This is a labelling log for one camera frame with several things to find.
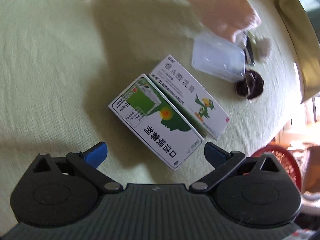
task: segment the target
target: parrot illustration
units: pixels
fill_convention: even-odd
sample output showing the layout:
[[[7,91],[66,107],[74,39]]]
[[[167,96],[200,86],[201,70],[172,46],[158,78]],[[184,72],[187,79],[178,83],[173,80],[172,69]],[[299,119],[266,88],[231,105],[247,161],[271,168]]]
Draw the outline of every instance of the parrot illustration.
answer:
[[[207,99],[207,98],[202,98],[202,101],[204,103],[202,103],[199,98],[198,98],[198,94],[196,94],[196,99],[195,102],[197,104],[199,104],[201,107],[199,109],[199,112],[195,112],[196,117],[198,117],[198,119],[203,122],[202,117],[204,116],[206,119],[210,118],[209,114],[208,114],[208,108],[210,108],[211,110],[215,109],[212,100]]]

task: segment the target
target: green fabric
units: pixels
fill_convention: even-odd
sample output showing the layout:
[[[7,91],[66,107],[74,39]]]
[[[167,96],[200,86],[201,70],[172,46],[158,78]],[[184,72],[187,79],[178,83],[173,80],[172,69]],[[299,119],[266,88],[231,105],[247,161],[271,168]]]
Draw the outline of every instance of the green fabric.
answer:
[[[249,1],[262,20],[256,33],[273,42],[270,61],[256,64],[265,89],[252,103],[233,84],[191,67],[202,27],[185,0],[0,0],[0,235],[16,223],[10,193],[39,152],[63,156],[105,141],[99,169],[124,186],[189,185],[213,169],[203,144],[172,172],[108,109],[167,54],[231,117],[219,147],[250,155],[265,146],[301,102],[300,85],[273,0]]]

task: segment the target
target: ribbed black surface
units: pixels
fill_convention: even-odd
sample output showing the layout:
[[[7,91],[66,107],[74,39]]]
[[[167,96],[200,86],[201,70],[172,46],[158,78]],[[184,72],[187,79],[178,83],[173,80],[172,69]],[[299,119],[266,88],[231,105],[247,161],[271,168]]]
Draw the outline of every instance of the ribbed black surface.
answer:
[[[295,225],[254,229],[222,215],[205,195],[184,185],[129,184],[119,194],[105,195],[86,218],[61,228],[19,224],[4,240],[280,240]]]

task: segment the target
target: white box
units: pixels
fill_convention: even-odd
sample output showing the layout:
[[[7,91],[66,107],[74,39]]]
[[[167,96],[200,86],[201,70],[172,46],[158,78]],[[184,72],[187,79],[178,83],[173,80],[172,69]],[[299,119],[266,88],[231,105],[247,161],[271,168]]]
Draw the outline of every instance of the white box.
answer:
[[[161,61],[149,77],[201,133],[219,138],[230,117],[172,56]]]
[[[122,91],[109,108],[174,171],[204,141],[145,74]]]

